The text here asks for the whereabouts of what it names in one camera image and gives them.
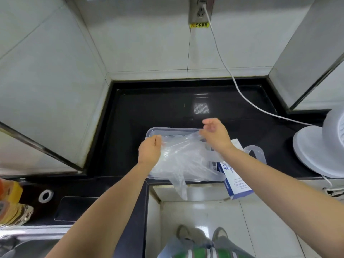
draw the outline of person's left hand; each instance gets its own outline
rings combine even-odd
[[[146,138],[139,147],[138,164],[147,165],[152,169],[160,158],[161,135]]]

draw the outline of left forearm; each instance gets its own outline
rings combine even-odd
[[[47,258],[111,257],[150,170],[136,165],[88,208]]]

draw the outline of sneaker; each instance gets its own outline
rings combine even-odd
[[[176,235],[178,239],[188,239],[193,241],[190,231],[185,225],[178,226]]]
[[[221,236],[228,238],[226,230],[224,230],[222,227],[218,227],[213,234],[213,242],[216,241]]]

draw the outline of black countertop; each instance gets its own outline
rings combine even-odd
[[[264,79],[238,83],[243,94],[258,107],[285,114]],[[199,103],[206,104],[209,113],[195,112],[194,106]],[[115,83],[87,177],[30,178],[21,198],[21,203],[35,208],[27,225],[73,224],[94,201],[77,197],[99,197],[126,175],[137,163],[138,147],[150,128],[202,128],[202,119],[211,117],[219,118],[230,137],[238,138],[243,147],[261,147],[268,165],[298,179],[319,178],[292,149],[292,137],[304,125],[258,111],[239,95],[231,80]],[[324,120],[323,114],[292,117],[316,125]],[[156,183],[168,184],[146,180],[114,257],[144,257],[148,187]],[[53,190],[54,198],[40,204],[38,195],[44,189]]]

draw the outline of sink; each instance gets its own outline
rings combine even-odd
[[[0,258],[44,258],[70,227],[71,225],[2,227]]]
[[[44,258],[58,241],[58,239],[29,240],[18,244],[1,258]]]

